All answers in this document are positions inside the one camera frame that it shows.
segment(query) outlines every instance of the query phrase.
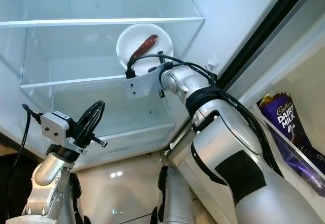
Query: floor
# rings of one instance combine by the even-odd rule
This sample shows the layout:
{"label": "floor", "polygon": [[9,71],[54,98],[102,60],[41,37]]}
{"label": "floor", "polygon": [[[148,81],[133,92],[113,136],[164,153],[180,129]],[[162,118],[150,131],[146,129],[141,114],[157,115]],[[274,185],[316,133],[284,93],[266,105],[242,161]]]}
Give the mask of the floor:
{"label": "floor", "polygon": [[[147,224],[157,206],[159,152],[78,171],[84,215],[93,224]],[[195,195],[197,224],[216,224]]]}

